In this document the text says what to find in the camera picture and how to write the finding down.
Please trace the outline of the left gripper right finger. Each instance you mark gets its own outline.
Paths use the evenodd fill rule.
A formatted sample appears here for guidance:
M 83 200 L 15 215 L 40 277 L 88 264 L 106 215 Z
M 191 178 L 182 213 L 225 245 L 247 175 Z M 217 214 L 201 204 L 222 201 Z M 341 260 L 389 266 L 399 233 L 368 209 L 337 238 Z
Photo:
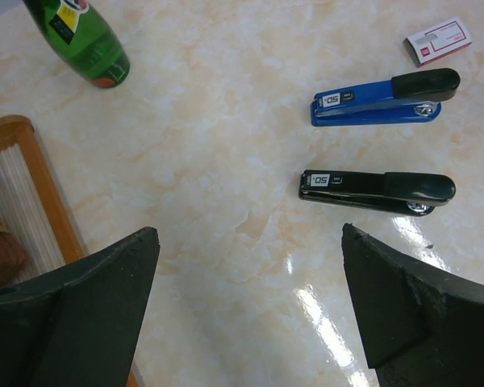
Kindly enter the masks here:
M 345 224 L 344 273 L 381 386 L 484 386 L 484 285 Z

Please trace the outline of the black stapler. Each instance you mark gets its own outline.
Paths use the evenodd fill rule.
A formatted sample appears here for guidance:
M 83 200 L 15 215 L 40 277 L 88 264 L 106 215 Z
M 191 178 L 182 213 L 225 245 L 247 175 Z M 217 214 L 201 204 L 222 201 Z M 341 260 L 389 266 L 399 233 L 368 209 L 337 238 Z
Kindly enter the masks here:
M 412 217 L 432 213 L 456 192 L 453 180 L 440 174 L 334 170 L 306 170 L 298 188 L 302 200 Z

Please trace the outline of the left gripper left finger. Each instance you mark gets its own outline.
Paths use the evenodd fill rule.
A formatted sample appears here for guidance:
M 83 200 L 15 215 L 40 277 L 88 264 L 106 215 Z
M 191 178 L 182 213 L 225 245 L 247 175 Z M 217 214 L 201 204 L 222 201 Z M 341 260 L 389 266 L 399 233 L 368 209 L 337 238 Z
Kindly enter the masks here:
M 160 253 L 144 227 L 0 289 L 0 386 L 125 386 Z

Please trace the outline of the red staple box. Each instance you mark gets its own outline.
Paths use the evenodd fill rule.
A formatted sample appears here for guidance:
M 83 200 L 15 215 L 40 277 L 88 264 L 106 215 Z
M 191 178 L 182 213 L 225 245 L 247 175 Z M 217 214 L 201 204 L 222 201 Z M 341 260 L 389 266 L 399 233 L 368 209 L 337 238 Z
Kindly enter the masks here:
M 459 17 L 409 35 L 404 40 L 407 53 L 420 68 L 469 47 L 473 39 Z

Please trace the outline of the blue stapler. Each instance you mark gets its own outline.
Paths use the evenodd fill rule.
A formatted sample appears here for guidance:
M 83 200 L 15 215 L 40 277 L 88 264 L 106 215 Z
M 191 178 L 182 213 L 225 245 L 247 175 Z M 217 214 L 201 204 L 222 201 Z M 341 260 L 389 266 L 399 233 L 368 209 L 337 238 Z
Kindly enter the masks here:
M 441 68 L 317 93 L 311 103 L 311 124 L 338 127 L 429 123 L 460 84 L 456 70 Z

